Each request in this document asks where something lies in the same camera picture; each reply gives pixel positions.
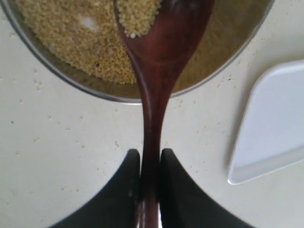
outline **white countertop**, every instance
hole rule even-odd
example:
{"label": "white countertop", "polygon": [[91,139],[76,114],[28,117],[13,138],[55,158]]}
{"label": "white countertop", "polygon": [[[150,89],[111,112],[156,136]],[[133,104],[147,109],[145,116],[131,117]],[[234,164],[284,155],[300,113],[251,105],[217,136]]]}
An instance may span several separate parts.
{"label": "white countertop", "polygon": [[[228,161],[250,89],[269,67],[304,59],[304,0],[276,0],[245,51],[170,100],[162,147],[220,205],[257,228],[301,228],[304,163],[238,186]],[[141,151],[140,105],[87,95],[49,72],[0,10],[0,227],[45,228],[74,212]]]}

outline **countertop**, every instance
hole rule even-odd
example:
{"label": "countertop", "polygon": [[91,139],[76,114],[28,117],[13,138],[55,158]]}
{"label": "countertop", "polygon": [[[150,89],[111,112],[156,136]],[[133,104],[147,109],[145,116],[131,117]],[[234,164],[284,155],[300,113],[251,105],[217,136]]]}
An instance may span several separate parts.
{"label": "countertop", "polygon": [[[257,228],[301,228],[304,163],[232,186],[228,162],[256,79],[304,59],[304,0],[276,0],[224,71],[170,100],[162,148],[198,185]],[[0,10],[0,227],[45,228],[91,199],[130,148],[142,150],[142,107],[98,99],[48,71]]]}

